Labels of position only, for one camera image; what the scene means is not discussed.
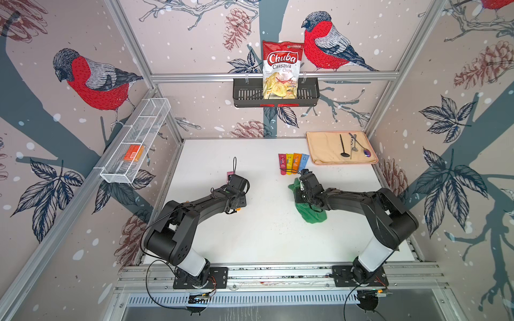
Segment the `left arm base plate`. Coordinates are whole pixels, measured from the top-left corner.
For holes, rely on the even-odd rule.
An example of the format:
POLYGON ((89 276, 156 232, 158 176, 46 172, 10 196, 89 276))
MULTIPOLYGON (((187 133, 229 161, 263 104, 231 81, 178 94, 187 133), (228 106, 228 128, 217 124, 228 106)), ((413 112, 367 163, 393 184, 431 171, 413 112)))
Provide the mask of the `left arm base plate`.
POLYGON ((204 290, 225 289, 228 280, 227 267, 209 267, 200 273, 199 276, 188 274, 185 270, 177 267, 175 269, 174 290, 204 290))

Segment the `green cleaning cloth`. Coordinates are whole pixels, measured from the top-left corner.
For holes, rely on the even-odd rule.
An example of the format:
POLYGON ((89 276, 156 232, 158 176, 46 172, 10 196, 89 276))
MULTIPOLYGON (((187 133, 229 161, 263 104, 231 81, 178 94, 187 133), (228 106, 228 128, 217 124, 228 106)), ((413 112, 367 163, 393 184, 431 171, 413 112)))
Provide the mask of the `green cleaning cloth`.
POLYGON ((327 220, 325 210, 307 203, 302 198, 301 193, 303 191, 301 190, 301 182, 298 178, 296 178, 294 183, 289 185, 288 188, 293 192, 295 208, 307 223, 322 223, 327 220))

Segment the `red pink toothpaste tube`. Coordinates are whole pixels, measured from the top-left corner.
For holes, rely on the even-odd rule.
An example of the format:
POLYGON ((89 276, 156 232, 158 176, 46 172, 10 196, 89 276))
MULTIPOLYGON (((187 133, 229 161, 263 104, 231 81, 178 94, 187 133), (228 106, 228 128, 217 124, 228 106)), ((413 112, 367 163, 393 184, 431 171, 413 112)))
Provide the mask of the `red pink toothpaste tube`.
POLYGON ((279 166, 281 175, 286 175, 286 155, 285 154, 279 154, 279 166))

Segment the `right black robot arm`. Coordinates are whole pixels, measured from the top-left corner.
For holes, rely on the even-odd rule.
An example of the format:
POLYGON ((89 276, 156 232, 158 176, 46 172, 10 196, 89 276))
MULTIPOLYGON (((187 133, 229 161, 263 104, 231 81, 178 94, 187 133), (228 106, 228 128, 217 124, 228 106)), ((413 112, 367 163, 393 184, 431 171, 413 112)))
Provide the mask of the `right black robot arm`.
POLYGON ((373 237, 352 266, 353 279, 359 284, 371 282, 399 245, 419 228, 418 220, 390 189, 362 193, 324 189, 308 169, 300 172, 294 200, 315 213, 340 210, 367 219, 373 237))

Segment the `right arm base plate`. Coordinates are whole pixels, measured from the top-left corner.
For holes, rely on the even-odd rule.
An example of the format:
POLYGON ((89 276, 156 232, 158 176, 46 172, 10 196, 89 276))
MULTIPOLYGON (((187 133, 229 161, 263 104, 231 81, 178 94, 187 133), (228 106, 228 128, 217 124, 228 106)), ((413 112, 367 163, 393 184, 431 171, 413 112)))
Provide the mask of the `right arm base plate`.
POLYGON ((383 288, 389 286, 383 267, 375 272, 368 272, 364 268, 356 268, 351 265, 332 266, 329 277, 333 278, 338 288, 352 288, 358 285, 383 288))

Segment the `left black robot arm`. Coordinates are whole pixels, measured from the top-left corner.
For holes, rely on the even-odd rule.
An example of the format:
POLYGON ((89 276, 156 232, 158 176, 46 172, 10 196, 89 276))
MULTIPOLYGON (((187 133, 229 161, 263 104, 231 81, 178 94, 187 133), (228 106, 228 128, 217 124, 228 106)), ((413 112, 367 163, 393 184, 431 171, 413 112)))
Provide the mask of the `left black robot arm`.
POLYGON ((147 228, 143 249, 185 273, 190 282, 203 286, 210 277, 210 262, 192 249, 197 228, 214 215, 231 215, 246 207, 249 190, 249 181, 233 174, 227 184, 211 190, 206 197, 185 203, 167 202, 147 228))

